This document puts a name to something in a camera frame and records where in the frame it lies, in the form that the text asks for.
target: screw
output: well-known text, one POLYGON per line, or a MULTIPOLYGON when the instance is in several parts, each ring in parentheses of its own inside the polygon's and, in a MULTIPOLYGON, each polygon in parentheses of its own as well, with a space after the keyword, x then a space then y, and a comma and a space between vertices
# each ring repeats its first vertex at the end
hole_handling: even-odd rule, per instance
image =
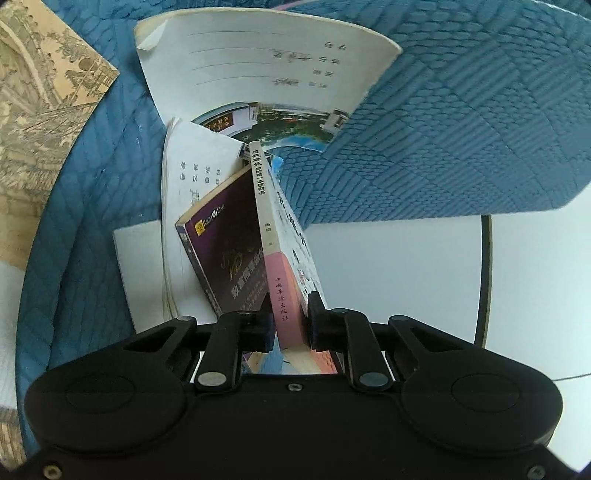
POLYGON ((43 476, 47 478, 47 480, 60 480, 61 468, 57 465, 46 465, 43 467, 43 476))
POLYGON ((220 372, 205 372, 197 377, 197 381, 204 387, 219 387, 226 383, 226 376, 220 372))
POLYGON ((534 465, 527 472, 528 480, 543 480, 546 476, 546 469, 541 465, 534 465))
POLYGON ((388 383, 388 377, 380 372, 367 372, 359 377, 359 381, 368 388, 380 388, 388 383))

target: curled page corner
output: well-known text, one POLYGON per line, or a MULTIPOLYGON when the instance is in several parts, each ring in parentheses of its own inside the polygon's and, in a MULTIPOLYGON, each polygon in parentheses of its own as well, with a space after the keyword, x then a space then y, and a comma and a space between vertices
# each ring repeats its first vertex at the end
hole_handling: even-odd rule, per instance
POLYGON ((137 32, 136 36, 136 44, 138 50, 145 50, 150 51, 162 38, 164 34, 164 30, 166 29, 166 24, 168 23, 168 18, 164 20, 160 25, 156 25, 151 31, 146 33, 137 32))

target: publisher logo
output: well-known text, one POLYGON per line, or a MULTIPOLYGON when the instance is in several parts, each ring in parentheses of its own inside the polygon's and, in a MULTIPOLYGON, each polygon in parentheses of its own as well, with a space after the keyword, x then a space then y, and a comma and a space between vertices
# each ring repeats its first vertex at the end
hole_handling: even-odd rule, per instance
POLYGON ((203 220, 199 220, 195 223, 195 231, 197 232, 197 236, 200 236, 205 231, 205 224, 203 220))

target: quilted pattern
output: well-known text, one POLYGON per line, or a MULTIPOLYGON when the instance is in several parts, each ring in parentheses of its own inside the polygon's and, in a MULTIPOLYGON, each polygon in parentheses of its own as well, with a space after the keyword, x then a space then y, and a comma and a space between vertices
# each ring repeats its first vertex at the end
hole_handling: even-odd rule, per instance
MULTIPOLYGON (((164 139, 135 22, 175 8, 280 3, 47 0, 121 75, 76 142, 31 252, 17 333, 27 452, 31 382, 132 333, 111 233, 159 217, 164 139)), ((554 3, 561 9, 532 0, 295 7, 372 28, 404 49, 324 154, 275 152, 302 224, 549 209, 573 198, 591 179, 591 6, 554 3)))

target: beige paper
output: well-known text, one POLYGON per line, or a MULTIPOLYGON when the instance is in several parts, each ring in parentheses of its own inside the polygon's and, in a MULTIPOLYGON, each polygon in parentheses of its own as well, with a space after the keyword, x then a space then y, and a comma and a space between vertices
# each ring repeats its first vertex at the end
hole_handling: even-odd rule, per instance
POLYGON ((0 8, 0 260, 26 267, 57 175, 118 74, 41 0, 0 8))

